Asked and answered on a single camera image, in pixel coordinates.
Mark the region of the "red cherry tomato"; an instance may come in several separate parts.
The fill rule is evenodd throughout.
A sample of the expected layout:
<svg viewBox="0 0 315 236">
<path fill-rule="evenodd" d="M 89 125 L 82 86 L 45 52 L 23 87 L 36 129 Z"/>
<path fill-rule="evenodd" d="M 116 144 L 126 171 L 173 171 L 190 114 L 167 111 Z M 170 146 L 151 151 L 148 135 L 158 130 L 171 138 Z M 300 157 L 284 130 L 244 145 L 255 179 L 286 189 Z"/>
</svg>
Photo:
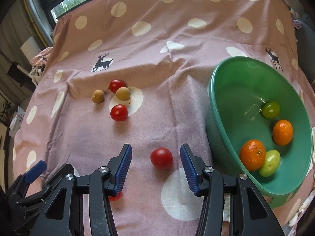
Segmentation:
<svg viewBox="0 0 315 236">
<path fill-rule="evenodd" d="M 118 104 L 115 105 L 110 111 L 110 117 L 116 122 L 121 122 L 127 119 L 128 109 L 125 105 Z"/>
<path fill-rule="evenodd" d="M 116 196 L 114 197 L 109 197 L 110 201 L 117 201 L 119 198 L 122 196 L 122 191 L 120 191 Z"/>
<path fill-rule="evenodd" d="M 172 153 L 167 148 L 159 147 L 151 152 L 151 163 L 157 169 L 170 169 L 173 163 Z"/>
<path fill-rule="evenodd" d="M 116 91 L 118 89 L 120 89 L 121 87 L 126 87 L 126 83 L 123 82 L 122 80 L 119 79 L 114 79 L 109 83 L 108 89 L 113 92 L 116 93 Z"/>
</svg>

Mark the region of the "green apple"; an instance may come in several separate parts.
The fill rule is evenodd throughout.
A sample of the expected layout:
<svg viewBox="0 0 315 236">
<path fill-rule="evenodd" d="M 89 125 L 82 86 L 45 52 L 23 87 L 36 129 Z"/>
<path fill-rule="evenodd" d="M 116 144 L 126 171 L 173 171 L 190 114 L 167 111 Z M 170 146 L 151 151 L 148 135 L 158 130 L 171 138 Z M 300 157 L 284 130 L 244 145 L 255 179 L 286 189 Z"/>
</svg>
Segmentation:
<svg viewBox="0 0 315 236">
<path fill-rule="evenodd" d="M 274 119 L 280 113 L 280 105 L 275 101 L 270 101 L 264 104 L 262 108 L 262 115 L 266 119 Z"/>
</svg>

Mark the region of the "orange mandarin near front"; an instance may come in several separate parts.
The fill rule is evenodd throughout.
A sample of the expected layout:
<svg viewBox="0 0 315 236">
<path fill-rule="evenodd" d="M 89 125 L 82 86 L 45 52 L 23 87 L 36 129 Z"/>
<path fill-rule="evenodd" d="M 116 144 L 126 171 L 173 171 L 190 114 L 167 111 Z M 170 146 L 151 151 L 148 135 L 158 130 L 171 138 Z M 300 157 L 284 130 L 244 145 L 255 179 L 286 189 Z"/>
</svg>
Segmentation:
<svg viewBox="0 0 315 236">
<path fill-rule="evenodd" d="M 239 158 L 248 171 L 258 170 L 265 161 L 266 150 L 259 140 L 249 140 L 240 149 Z"/>
</svg>

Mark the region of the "orange mandarin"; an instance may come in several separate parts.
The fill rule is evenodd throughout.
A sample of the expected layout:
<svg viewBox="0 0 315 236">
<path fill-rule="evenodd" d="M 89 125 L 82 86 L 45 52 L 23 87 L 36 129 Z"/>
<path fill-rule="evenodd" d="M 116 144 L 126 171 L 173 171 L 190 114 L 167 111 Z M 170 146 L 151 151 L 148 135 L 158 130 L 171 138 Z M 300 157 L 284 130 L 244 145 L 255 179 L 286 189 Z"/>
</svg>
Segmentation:
<svg viewBox="0 0 315 236">
<path fill-rule="evenodd" d="M 279 146 L 286 146 L 289 144 L 294 135 L 292 124 L 285 119 L 279 120 L 275 123 L 272 129 L 273 141 Z"/>
<path fill-rule="evenodd" d="M 266 150 L 259 140 L 249 140 L 240 149 L 239 158 L 248 171 L 258 170 L 265 161 Z"/>
</svg>

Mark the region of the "light green oval fruit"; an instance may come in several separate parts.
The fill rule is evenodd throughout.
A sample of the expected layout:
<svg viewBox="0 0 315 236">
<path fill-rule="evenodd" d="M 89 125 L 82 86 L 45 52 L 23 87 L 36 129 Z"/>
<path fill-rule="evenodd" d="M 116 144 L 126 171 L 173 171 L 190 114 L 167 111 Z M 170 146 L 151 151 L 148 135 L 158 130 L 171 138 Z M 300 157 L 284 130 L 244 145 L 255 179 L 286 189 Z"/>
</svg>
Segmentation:
<svg viewBox="0 0 315 236">
<path fill-rule="evenodd" d="M 264 164 L 259 168 L 258 172 L 262 177 L 272 176 L 280 166 L 280 152 L 273 149 L 269 150 L 265 155 Z"/>
</svg>

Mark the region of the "green plastic bowl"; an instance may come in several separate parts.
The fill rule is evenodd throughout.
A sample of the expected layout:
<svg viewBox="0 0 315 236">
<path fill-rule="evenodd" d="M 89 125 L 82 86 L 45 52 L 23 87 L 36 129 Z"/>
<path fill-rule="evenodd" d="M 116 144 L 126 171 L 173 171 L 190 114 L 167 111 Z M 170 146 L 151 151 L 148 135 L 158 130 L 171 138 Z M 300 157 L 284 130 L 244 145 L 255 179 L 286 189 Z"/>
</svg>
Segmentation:
<svg viewBox="0 0 315 236">
<path fill-rule="evenodd" d="M 294 87 L 270 65 L 236 56 L 214 68 L 208 94 L 207 136 L 219 167 L 227 175 L 248 173 L 261 194 L 271 198 L 272 208 L 284 205 L 301 187 L 313 149 L 308 113 Z M 276 120 L 262 115 L 262 107 L 269 101 L 280 105 L 278 119 L 293 126 L 293 139 L 286 146 L 273 141 Z M 257 171 L 247 171 L 239 151 L 249 140 L 259 140 L 266 150 L 280 152 L 280 166 L 273 175 L 262 177 Z"/>
</svg>

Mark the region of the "brown longan left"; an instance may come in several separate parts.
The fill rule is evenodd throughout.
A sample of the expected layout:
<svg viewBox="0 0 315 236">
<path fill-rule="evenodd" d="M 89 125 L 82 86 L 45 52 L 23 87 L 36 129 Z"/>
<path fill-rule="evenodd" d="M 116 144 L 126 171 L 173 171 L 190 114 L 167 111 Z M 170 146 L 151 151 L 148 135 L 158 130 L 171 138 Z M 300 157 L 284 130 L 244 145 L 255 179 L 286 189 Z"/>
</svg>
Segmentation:
<svg viewBox="0 0 315 236">
<path fill-rule="evenodd" d="M 92 101 L 96 104 L 101 103 L 105 98 L 105 93 L 102 90 L 95 90 L 92 94 Z"/>
</svg>

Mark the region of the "brown longan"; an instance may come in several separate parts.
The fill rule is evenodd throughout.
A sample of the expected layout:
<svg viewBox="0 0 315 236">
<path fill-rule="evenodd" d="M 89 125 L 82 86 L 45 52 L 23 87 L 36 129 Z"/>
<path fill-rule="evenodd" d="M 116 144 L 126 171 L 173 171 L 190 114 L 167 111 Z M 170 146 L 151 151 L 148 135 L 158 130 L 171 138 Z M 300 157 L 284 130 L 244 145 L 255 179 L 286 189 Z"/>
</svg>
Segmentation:
<svg viewBox="0 0 315 236">
<path fill-rule="evenodd" d="M 116 91 L 116 97 L 121 101 L 127 101 L 131 97 L 131 91 L 127 87 L 120 87 Z"/>
<path fill-rule="evenodd" d="M 101 103 L 105 98 L 105 93 L 102 90 L 95 90 L 92 94 L 92 101 L 96 104 Z"/>
</svg>

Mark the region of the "brown longan right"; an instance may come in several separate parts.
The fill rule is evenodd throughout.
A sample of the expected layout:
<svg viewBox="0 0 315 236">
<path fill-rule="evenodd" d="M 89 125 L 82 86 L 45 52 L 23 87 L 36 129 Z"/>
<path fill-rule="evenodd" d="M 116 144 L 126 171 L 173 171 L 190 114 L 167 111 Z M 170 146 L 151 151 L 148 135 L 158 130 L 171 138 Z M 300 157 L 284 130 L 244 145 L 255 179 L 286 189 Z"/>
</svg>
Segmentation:
<svg viewBox="0 0 315 236">
<path fill-rule="evenodd" d="M 116 91 L 116 97 L 121 101 L 127 101 L 131 97 L 131 91 L 127 87 L 120 87 Z"/>
</svg>

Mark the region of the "orange mandarin at back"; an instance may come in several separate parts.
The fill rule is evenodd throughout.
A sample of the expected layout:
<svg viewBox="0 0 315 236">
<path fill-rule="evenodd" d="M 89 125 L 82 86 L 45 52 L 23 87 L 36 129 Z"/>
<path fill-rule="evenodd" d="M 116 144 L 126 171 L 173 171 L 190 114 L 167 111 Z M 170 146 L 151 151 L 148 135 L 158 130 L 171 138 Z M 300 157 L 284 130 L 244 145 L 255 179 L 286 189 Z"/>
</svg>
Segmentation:
<svg viewBox="0 0 315 236">
<path fill-rule="evenodd" d="M 279 120 L 275 123 L 272 129 L 273 141 L 279 146 L 286 146 L 289 144 L 294 135 L 292 124 L 285 119 Z"/>
</svg>

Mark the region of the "crumpled white tissue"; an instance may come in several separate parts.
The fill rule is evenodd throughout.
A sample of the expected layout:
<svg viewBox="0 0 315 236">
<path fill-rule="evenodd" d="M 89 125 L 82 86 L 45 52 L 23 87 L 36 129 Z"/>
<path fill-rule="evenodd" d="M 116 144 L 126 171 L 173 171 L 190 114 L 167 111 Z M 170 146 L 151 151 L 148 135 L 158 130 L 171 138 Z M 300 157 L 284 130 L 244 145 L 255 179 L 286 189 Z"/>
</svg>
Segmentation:
<svg viewBox="0 0 315 236">
<path fill-rule="evenodd" d="M 309 196 L 305 199 L 303 203 L 301 203 L 301 199 L 295 202 L 290 214 L 287 218 L 287 223 L 289 227 L 293 227 L 297 224 L 299 215 L 303 215 L 307 210 L 308 206 L 310 206 L 311 201 L 314 199 L 314 191 L 312 191 Z"/>
</svg>

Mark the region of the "floral cloth bundle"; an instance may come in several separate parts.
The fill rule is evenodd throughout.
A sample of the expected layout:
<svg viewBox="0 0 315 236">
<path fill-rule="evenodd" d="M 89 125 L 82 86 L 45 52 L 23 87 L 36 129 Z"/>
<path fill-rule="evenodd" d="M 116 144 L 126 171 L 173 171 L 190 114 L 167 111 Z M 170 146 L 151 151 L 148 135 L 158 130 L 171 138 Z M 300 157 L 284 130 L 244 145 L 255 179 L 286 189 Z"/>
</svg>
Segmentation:
<svg viewBox="0 0 315 236">
<path fill-rule="evenodd" d="M 34 56 L 30 60 L 30 64 L 32 66 L 31 72 L 29 75 L 32 79 L 35 79 L 35 77 L 42 76 L 45 66 L 49 60 L 49 57 L 52 53 L 53 47 L 47 47 L 44 50 L 40 51 L 40 53 L 36 56 Z"/>
</svg>

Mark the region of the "pink polka dot tablecloth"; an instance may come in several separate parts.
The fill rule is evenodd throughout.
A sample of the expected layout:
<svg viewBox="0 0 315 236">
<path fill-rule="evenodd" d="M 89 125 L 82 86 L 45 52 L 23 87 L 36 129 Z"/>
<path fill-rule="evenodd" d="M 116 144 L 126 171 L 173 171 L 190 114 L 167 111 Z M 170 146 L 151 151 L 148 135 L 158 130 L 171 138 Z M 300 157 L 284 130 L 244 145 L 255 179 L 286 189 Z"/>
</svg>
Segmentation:
<svg viewBox="0 0 315 236">
<path fill-rule="evenodd" d="M 271 48 L 314 122 L 286 0 L 95 0 L 60 19 L 54 39 L 14 138 L 13 173 L 44 160 L 46 172 L 29 187 L 35 193 L 61 165 L 90 174 L 130 144 L 122 197 L 112 203 L 119 235 L 194 235 L 202 199 L 189 190 L 179 150 L 187 143 L 211 163 L 207 86 L 224 59 L 270 65 Z M 114 79 L 126 83 L 129 100 L 108 89 Z M 105 98 L 96 104 L 98 89 Z M 118 104 L 129 112 L 121 122 L 110 117 Z M 172 153 L 170 169 L 151 163 L 160 147 Z"/>
</svg>

